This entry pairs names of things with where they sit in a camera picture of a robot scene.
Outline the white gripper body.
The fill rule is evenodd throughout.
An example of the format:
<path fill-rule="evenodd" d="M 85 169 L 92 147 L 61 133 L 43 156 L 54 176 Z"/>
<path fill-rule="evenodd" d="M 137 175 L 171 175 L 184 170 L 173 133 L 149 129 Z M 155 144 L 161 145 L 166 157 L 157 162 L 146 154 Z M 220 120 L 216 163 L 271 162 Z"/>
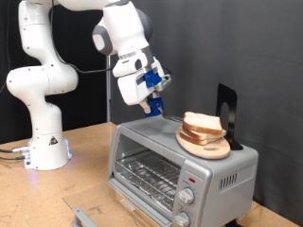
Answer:
<path fill-rule="evenodd" d="M 142 70 L 117 80 L 119 91 L 128 105 L 139 104 L 153 92 L 166 88 L 166 75 L 158 60 L 151 65 L 152 74 L 145 75 Z"/>

